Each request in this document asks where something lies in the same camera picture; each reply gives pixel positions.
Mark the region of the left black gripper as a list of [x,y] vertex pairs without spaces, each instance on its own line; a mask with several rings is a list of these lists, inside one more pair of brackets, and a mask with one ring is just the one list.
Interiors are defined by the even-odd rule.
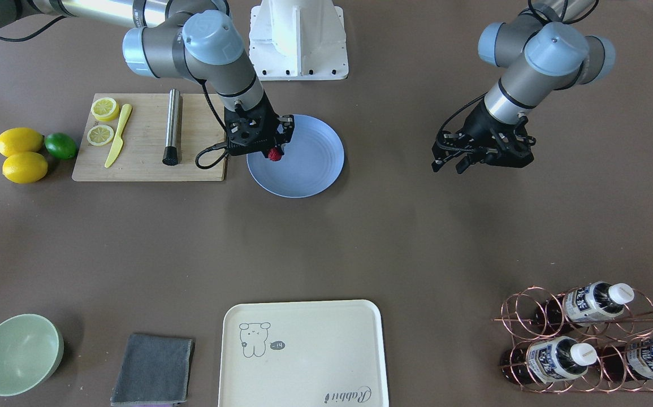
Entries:
[[451,133],[443,127],[438,131],[432,146],[433,172],[460,156],[462,159],[455,165],[459,174],[473,164],[521,169],[533,162],[531,147],[536,139],[525,129],[528,117],[520,114],[517,124],[504,124],[488,113],[484,101],[476,103],[458,132]]

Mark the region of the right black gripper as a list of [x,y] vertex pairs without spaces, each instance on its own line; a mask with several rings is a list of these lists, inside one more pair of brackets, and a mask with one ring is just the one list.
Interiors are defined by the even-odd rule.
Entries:
[[279,116],[269,101],[262,101],[255,108],[244,110],[236,104],[236,110],[224,110],[226,125],[225,149],[231,155],[261,152],[267,157],[272,147],[292,141],[295,130],[295,116]]

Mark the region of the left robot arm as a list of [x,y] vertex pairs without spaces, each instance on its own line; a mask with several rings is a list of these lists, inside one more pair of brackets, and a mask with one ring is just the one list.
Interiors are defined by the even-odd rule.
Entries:
[[432,147],[434,172],[456,158],[460,174],[474,164],[523,168],[533,162],[536,140],[525,128],[528,113],[551,91],[592,83],[613,68],[611,41],[573,27],[597,4],[528,2],[514,21],[482,31],[479,57],[505,72],[491,90],[469,102],[473,111],[458,131],[439,129]]

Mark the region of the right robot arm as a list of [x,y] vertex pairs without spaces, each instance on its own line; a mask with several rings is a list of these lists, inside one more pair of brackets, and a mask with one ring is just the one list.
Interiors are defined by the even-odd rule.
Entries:
[[275,113],[226,1],[0,1],[0,29],[30,15],[127,27],[122,52],[134,73],[212,85],[224,105],[217,149],[277,161],[292,139],[293,116]]

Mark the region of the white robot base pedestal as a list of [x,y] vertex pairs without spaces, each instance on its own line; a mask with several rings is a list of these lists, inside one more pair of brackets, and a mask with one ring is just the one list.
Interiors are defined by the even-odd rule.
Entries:
[[261,81],[344,80],[344,11],[332,1],[262,1],[250,11],[249,57]]

